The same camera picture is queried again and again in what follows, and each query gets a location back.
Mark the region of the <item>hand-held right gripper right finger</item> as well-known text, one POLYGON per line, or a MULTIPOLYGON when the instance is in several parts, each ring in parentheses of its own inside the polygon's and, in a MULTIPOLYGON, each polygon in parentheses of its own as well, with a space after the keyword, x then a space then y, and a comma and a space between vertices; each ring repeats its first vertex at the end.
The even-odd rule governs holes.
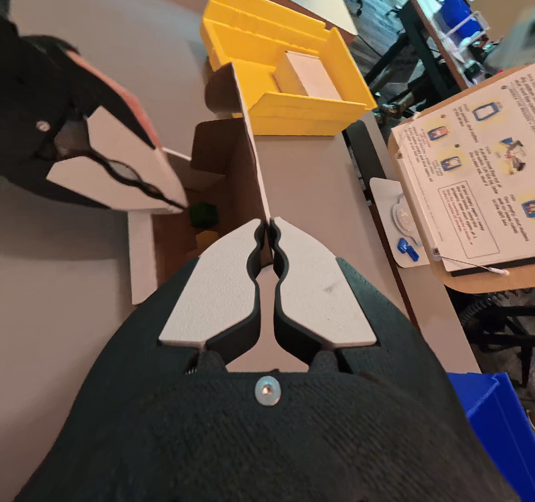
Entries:
POLYGON ((278 277, 273 313, 278 345, 304 363, 319 351, 376 345, 333 252, 281 217, 270 220, 269 242, 278 277))

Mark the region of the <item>blue storage crate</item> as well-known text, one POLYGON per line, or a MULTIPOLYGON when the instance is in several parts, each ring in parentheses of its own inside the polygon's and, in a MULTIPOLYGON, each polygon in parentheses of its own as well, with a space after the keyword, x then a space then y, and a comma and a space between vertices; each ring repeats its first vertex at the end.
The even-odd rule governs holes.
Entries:
POLYGON ((471 38, 483 31, 476 19, 469 19, 471 13, 470 6, 464 0, 444 0, 440 8, 444 23, 450 30, 457 28, 454 32, 462 39, 471 38))

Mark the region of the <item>green cube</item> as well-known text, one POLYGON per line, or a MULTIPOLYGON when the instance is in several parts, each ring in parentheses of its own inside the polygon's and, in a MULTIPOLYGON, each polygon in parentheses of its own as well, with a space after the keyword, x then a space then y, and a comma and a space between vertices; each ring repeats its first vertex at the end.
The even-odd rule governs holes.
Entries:
POLYGON ((189 207, 190 225, 196 229, 210 230, 219 224, 217 206, 208 202, 199 202, 189 207))

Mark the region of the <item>yellow cube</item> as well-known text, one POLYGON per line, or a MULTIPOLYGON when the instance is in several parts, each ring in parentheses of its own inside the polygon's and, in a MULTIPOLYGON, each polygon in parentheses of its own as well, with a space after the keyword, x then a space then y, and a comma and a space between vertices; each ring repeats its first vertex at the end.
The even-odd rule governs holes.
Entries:
POLYGON ((212 244, 217 242, 219 234, 217 231, 204 230, 196 234, 196 250, 199 254, 204 252, 212 244))

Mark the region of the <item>yellow plastic bin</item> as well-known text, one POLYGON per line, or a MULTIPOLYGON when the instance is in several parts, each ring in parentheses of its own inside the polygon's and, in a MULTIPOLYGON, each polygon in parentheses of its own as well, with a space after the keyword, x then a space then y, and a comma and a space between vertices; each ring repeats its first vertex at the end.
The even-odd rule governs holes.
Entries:
POLYGON ((377 106, 338 29, 318 19, 270 0, 208 0, 200 33, 212 71, 231 64, 255 135, 335 136, 377 106), (320 64, 338 98, 279 85, 286 57, 320 64))

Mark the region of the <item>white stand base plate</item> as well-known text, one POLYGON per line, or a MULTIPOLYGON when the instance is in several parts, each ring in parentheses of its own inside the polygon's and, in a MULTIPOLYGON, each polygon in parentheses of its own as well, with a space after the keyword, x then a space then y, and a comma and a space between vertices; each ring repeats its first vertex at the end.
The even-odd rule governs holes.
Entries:
POLYGON ((403 193, 402 186, 398 181, 372 178, 370 181, 372 195, 375 199, 375 205, 378 210, 381 224, 387 238, 388 247, 390 248, 396 264, 401 268, 412 268, 429 265, 429 259, 422 245, 417 245, 412 238, 405 237, 398 231, 391 217, 391 208, 397 202, 398 195, 403 193), (409 244, 418 252, 419 261, 413 262, 407 254, 398 251, 397 244, 400 238, 405 238, 409 244))

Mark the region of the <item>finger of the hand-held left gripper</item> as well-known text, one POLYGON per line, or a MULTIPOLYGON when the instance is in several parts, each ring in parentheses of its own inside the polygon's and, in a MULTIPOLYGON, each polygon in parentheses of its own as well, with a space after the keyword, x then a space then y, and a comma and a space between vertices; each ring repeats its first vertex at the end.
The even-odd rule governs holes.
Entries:
POLYGON ((104 107, 86 122, 92 149, 118 176, 175 209, 188 206, 184 187, 163 150, 147 145, 104 107))
POLYGON ((117 211, 184 211, 183 194, 168 197, 127 164, 99 155, 59 161, 52 166, 46 179, 117 211))

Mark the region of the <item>white cardboard mailer box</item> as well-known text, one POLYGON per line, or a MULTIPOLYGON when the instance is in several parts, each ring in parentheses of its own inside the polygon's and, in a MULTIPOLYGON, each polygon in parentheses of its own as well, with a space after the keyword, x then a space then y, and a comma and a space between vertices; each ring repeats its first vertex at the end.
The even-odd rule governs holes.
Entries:
POLYGON ((272 76, 281 93, 333 101, 342 100, 317 56, 285 51, 272 76))
POLYGON ((189 207, 217 206, 219 239, 253 219, 271 217, 250 118, 237 76, 229 63, 211 74, 205 104, 217 115, 195 127, 191 154, 165 149, 189 206, 181 213, 129 212, 128 240, 132 304, 145 301, 191 259, 199 257, 189 207))

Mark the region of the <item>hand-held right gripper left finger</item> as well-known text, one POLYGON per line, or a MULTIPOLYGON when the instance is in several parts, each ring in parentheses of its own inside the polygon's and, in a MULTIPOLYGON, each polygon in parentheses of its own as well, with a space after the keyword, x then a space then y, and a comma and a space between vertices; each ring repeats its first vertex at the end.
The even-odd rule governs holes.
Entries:
POLYGON ((257 276, 265 225, 253 219, 226 234, 198 258, 159 341, 215 351, 230 363, 252 349, 261 332, 257 276))

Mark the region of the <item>white round disc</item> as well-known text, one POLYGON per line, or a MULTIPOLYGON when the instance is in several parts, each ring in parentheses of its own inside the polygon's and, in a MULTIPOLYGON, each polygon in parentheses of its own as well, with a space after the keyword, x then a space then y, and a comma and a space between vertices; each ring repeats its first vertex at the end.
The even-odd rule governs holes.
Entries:
POLYGON ((404 193, 398 195, 397 202, 392 206, 391 217, 400 233, 405 237, 412 238, 417 245, 422 244, 404 193))

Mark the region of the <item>blue plastic bin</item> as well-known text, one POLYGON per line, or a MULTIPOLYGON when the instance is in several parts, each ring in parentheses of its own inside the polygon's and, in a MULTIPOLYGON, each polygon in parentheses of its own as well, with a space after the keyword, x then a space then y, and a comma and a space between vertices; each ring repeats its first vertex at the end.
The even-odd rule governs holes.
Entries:
POLYGON ((534 501, 534 431, 507 373, 448 373, 472 429, 521 501, 534 501))

